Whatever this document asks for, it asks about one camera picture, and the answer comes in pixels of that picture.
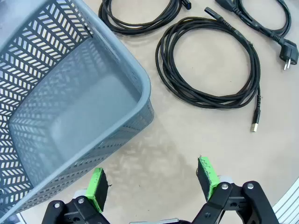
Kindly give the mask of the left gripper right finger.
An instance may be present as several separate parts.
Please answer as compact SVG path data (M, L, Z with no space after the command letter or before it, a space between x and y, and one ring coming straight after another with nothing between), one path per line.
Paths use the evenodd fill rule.
M193 224L218 224L226 211L235 211L244 224L278 224L279 221L256 181L242 186L221 182L207 157L198 158L197 178L206 203L196 215Z

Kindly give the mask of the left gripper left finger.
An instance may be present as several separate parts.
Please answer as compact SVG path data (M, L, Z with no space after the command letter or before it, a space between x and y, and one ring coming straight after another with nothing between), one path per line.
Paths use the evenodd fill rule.
M48 204L43 224L107 224L102 215L108 192L107 177L102 168L93 172L83 195L64 203L54 200Z

